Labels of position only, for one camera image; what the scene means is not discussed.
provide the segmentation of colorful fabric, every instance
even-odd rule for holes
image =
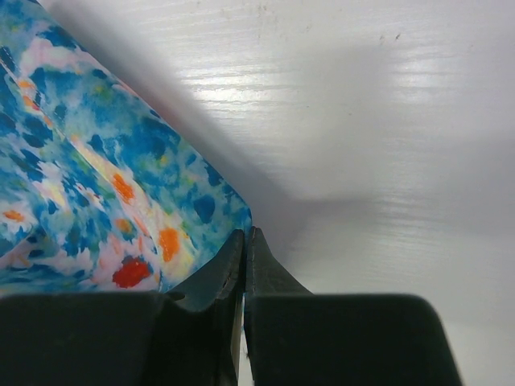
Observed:
[[[0,294],[167,291],[249,208],[32,0],[0,0]]]

